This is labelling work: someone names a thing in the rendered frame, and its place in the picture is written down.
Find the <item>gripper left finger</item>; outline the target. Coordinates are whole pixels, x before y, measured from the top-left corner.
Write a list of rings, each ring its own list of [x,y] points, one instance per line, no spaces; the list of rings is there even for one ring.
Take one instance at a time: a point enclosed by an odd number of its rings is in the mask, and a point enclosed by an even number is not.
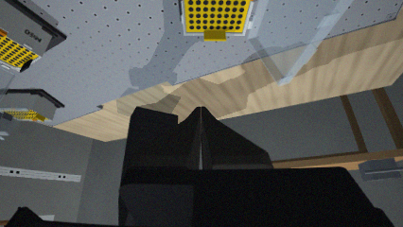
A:
[[[199,169],[200,152],[201,107],[196,107],[183,122],[136,150],[127,170],[134,166],[180,166]]]

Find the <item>yellow perforated plate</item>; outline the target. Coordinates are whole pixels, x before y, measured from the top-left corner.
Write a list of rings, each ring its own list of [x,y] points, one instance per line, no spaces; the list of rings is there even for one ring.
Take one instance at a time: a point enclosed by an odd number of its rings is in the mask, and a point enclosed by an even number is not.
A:
[[[226,41],[225,32],[242,32],[250,0],[184,0],[186,32],[203,32],[205,41]]]

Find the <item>white tip box with lid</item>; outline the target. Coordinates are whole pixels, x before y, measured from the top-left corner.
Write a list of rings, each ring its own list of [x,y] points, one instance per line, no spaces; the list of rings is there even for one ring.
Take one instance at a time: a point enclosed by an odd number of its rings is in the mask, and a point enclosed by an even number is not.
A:
[[[30,110],[52,121],[57,107],[45,97],[31,94],[6,94],[0,102],[0,139],[10,135],[21,121],[41,121],[24,119]],[[48,120],[49,119],[49,120]]]

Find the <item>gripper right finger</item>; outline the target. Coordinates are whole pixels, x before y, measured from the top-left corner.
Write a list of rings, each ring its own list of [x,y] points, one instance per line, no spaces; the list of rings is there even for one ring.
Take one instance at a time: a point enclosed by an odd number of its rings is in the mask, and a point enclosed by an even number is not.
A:
[[[206,107],[201,107],[202,169],[207,169],[207,159],[208,169],[273,168],[266,150],[219,122]]]

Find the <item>yellow perforated tip rack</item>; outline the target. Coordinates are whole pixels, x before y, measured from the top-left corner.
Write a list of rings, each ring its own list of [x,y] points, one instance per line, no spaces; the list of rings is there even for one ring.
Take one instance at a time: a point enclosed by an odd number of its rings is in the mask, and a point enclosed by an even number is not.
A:
[[[13,66],[22,67],[20,72],[25,71],[32,61],[37,58],[37,55],[6,36],[4,37],[0,34],[0,60]]]
[[[44,121],[44,119],[46,119],[44,116],[30,110],[30,112],[28,113],[28,115],[24,118],[24,119],[39,119],[41,121]]]

